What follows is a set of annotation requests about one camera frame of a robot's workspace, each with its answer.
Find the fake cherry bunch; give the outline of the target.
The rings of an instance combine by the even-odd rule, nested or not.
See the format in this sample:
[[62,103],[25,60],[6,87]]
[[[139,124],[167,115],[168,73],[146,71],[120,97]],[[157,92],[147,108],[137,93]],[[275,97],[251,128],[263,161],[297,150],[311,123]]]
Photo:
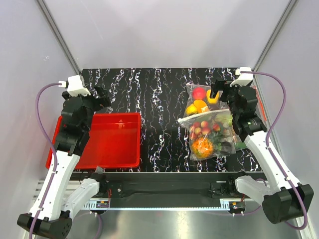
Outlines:
[[190,127],[189,134],[190,139],[197,139],[202,136],[207,136],[211,134],[212,132],[218,133],[221,131],[221,126],[218,123],[215,123],[214,121],[208,122],[206,120],[204,121],[196,121],[193,123]]

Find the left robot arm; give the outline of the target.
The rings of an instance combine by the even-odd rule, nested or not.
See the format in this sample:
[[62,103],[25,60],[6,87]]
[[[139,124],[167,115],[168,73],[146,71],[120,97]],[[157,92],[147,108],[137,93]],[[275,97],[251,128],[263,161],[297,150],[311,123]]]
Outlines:
[[78,212],[92,197],[103,197],[108,190],[101,168],[83,179],[67,198],[65,191],[75,166],[89,141],[95,112],[109,107],[110,99],[101,87],[95,87],[97,97],[86,88],[78,93],[64,91],[60,128],[55,141],[50,142],[51,164],[40,193],[30,211],[19,215],[17,225],[33,235],[49,239],[67,238]]

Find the polka dot zip bag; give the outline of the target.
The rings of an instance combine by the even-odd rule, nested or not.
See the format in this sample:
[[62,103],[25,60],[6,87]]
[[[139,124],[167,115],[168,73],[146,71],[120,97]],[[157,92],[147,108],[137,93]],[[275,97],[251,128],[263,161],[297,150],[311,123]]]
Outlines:
[[[177,122],[180,124],[181,127],[187,129],[189,133],[190,127],[193,123],[195,123],[196,121],[201,122],[204,120],[208,122],[214,121],[215,123],[218,123],[221,126],[220,132],[218,133],[212,132],[211,134],[207,136],[202,136],[204,138],[208,138],[214,145],[214,155],[211,158],[220,157],[220,156],[228,156],[230,154],[235,153],[235,142],[233,138],[233,128],[232,128],[232,115],[229,109],[199,113],[196,115],[178,119]],[[202,160],[196,160],[193,157],[193,154],[191,151],[191,145],[197,139],[190,139],[189,137],[190,159],[194,161],[202,161]]]

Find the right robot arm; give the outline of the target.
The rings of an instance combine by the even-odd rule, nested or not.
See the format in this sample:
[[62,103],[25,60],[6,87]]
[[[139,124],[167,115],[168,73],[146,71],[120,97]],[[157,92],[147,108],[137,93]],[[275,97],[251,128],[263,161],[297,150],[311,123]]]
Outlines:
[[250,85],[251,81],[238,85],[217,79],[211,85],[210,96],[215,97],[219,91],[222,92],[220,100],[229,106],[234,131],[256,157],[268,185],[244,175],[229,182],[226,191],[234,198],[244,194],[253,199],[273,224],[303,217],[306,225],[314,191],[309,184],[303,185],[289,171],[279,153],[271,148],[270,131],[256,114],[257,93]]

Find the fake orange pineapple with leaves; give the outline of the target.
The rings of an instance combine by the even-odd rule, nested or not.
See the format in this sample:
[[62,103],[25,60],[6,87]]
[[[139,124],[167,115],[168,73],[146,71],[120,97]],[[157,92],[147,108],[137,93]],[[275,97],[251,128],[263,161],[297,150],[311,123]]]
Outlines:
[[214,145],[208,138],[199,138],[191,145],[193,157],[196,160],[205,160],[214,155]]

